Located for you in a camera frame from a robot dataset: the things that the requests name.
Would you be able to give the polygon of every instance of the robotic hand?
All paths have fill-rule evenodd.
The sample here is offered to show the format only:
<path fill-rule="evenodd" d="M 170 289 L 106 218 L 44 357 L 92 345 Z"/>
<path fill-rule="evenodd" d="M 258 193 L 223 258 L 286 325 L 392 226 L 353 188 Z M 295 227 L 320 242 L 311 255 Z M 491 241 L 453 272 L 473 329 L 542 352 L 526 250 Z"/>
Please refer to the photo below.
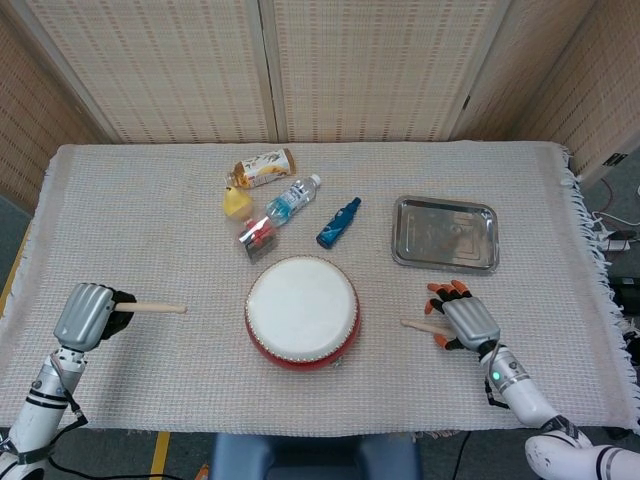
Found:
<path fill-rule="evenodd" d="M 558 414 L 522 364 L 500 343 L 500 327 L 462 282 L 429 284 L 427 288 L 439 298 L 429 300 L 425 313 L 434 309 L 443 313 L 456 334 L 451 341 L 436 335 L 436 343 L 446 350 L 467 348 L 477 352 L 487 377 L 489 403 L 510 408 L 524 425 L 544 432 L 525 444 L 527 461 L 536 474 L 548 480 L 637 478 L 640 455 L 612 446 L 594 447 L 584 433 Z M 493 398 L 489 382 L 506 405 Z"/>
<path fill-rule="evenodd" d="M 85 352 L 131 321 L 133 313 L 114 311 L 121 302 L 131 304 L 136 298 L 102 285 L 81 283 L 75 287 L 53 331 L 60 348 L 45 359 L 8 437 L 0 438 L 1 480 L 44 478 L 56 440 L 62 433 L 87 424 L 73 392 L 85 369 Z M 56 435 L 67 405 L 76 422 Z"/>

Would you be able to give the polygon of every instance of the floor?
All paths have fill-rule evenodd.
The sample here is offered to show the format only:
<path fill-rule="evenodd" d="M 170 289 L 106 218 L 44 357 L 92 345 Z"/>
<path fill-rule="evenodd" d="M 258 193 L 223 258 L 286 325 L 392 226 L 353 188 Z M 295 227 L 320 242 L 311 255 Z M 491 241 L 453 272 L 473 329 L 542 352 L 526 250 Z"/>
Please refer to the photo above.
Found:
<path fill-rule="evenodd" d="M 636 194 L 640 184 L 640 151 L 612 168 L 606 179 L 614 197 L 608 213 L 640 221 L 640 197 Z M 601 209 L 608 203 L 609 192 L 603 182 L 584 193 L 590 210 Z M 0 197 L 0 285 L 4 285 L 29 220 L 29 215 Z M 640 244 L 633 245 L 631 252 L 608 257 L 612 274 L 640 277 Z M 595 444 L 616 444 L 640 452 L 640 437 L 633 434 L 613 440 L 602 428 L 587 428 L 586 432 Z M 524 442 L 532 433 L 524 429 L 473 432 L 462 454 L 457 479 L 537 479 L 529 470 L 523 451 Z M 55 459 L 63 466 L 92 475 L 146 474 L 151 468 L 156 437 L 155 432 L 81 429 L 60 440 Z M 452 478 L 463 438 L 464 434 L 438 439 L 424 435 L 418 440 L 425 479 Z M 201 465 L 209 461 L 214 441 L 214 434 L 172 434 L 165 473 L 193 479 Z M 53 471 L 47 478 L 71 477 Z"/>

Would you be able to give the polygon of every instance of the stainless steel tray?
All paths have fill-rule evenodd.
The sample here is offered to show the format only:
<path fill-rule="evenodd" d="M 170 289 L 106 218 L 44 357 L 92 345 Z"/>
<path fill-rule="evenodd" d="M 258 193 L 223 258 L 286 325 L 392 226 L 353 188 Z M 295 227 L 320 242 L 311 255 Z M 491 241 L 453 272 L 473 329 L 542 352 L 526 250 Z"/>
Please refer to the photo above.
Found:
<path fill-rule="evenodd" d="M 400 197 L 391 244 L 393 259 L 401 265 L 492 273 L 499 261 L 496 212 L 477 203 Z"/>

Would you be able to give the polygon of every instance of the drumstick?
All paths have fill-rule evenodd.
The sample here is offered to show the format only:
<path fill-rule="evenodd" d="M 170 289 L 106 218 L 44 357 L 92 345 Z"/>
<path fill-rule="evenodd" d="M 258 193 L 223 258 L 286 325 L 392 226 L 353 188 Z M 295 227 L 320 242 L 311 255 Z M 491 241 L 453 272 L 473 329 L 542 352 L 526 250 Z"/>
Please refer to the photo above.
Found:
<path fill-rule="evenodd" d="M 434 335 L 444 335 L 448 338 L 456 338 L 456 334 L 453 330 L 447 327 L 437 327 L 425 322 L 414 322 L 412 320 L 400 320 L 400 323 L 405 327 L 415 328 L 423 332 L 433 333 Z"/>
<path fill-rule="evenodd" d="M 116 303 L 114 312 L 151 312 L 151 313 L 187 313 L 186 305 L 167 305 L 165 303 Z"/>

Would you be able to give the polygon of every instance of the plastic water bottle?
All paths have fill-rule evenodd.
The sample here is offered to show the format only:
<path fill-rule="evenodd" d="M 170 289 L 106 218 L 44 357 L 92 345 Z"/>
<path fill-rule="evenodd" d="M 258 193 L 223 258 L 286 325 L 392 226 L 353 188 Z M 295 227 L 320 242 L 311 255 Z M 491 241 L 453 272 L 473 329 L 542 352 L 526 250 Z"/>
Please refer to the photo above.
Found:
<path fill-rule="evenodd" d="M 294 213 L 316 198 L 316 190 L 322 181 L 316 174 L 297 180 L 279 197 L 267 204 L 267 216 L 279 227 L 287 223 Z"/>

